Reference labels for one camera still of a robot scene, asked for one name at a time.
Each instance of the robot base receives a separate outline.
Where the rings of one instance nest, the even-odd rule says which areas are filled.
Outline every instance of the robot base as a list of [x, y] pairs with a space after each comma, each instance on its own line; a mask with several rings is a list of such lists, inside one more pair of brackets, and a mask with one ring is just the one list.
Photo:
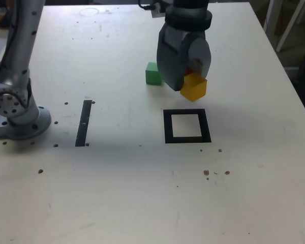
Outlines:
[[11, 125], [6, 117], [0, 115], [0, 139], [27, 140], [42, 134], [51, 124], [49, 110], [39, 106], [39, 116], [31, 124]]

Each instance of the red object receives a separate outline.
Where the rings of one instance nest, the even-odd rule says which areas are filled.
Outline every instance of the red object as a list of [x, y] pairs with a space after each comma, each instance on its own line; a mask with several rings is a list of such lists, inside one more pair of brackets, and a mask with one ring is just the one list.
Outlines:
[[193, 70], [190, 67], [187, 67], [187, 70], [184, 73], [184, 76], [190, 75], [191, 73], [193, 73]]

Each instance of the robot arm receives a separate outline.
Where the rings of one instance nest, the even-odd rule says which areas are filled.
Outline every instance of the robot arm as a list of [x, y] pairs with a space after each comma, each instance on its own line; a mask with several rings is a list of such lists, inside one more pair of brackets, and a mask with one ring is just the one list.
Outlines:
[[[209, 70], [211, 54], [204, 34], [211, 23], [209, 0], [174, 0], [173, 5], [163, 5], [162, 0], [154, 3], [165, 11], [165, 24], [158, 40], [158, 69], [173, 90], [180, 90], [188, 67], [203, 77]], [[15, 1], [7, 47], [0, 63], [0, 138], [30, 139], [51, 123], [49, 111], [35, 103], [28, 68], [44, 4], [45, 0]]]
[[47, 109], [35, 103], [29, 60], [45, 0], [16, 0], [7, 47], [0, 63], [0, 138], [23, 140], [51, 123]]
[[165, 83], [181, 90], [187, 69], [206, 77], [211, 63], [205, 30], [211, 25], [209, 0], [174, 0], [159, 33], [157, 65]]

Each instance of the black tape strip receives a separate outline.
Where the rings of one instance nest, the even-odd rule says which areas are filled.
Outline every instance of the black tape strip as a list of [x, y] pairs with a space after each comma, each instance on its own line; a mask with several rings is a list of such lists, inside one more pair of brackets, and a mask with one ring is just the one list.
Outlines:
[[[164, 112], [165, 143], [205, 143], [211, 142], [207, 117], [204, 109], [166, 109]], [[172, 115], [197, 114], [199, 117], [201, 136], [174, 137]]]
[[77, 138], [76, 138], [76, 146], [85, 146], [91, 108], [92, 108], [92, 101], [84, 100], [82, 105]]

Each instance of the cable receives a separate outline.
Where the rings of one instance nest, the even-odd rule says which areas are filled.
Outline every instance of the cable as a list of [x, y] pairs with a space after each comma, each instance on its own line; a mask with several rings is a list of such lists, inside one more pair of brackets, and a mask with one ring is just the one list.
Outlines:
[[7, 59], [7, 55], [9, 53], [9, 50], [12, 46], [12, 43], [14, 42], [14, 39], [16, 37], [16, 33], [17, 33], [17, 30], [18, 30], [18, 25], [19, 25], [19, 12], [20, 12], [20, 0], [16, 0], [16, 24], [15, 24], [15, 27], [14, 27], [14, 32], [12, 33], [12, 36], [11, 36], [11, 39], [10, 39], [10, 42], [7, 44], [7, 47], [6, 47], [6, 51], [5, 51], [5, 54], [1, 60], [1, 63], [0, 63], [0, 71], [2, 70], [3, 68], [3, 65]]
[[149, 4], [148, 6], [143, 6], [141, 5], [141, 0], [138, 0], [138, 5], [140, 8], [144, 9], [144, 10], [155, 10], [155, 3], [157, 3], [156, 0], [153, 1], [152, 4]]

